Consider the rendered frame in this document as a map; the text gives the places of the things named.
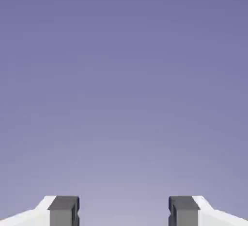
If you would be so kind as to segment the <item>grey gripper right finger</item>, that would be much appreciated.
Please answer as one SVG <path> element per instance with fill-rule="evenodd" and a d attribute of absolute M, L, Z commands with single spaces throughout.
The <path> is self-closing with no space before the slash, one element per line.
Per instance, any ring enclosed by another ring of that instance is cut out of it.
<path fill-rule="evenodd" d="M 248 226 L 248 220 L 214 209 L 202 195 L 170 196 L 168 226 Z"/>

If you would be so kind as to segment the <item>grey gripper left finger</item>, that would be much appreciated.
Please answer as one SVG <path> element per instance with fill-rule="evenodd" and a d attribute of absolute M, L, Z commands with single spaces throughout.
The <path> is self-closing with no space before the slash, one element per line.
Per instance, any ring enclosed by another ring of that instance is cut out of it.
<path fill-rule="evenodd" d="M 80 199 L 70 195 L 46 195 L 31 210 L 0 220 L 0 226 L 79 226 Z"/>

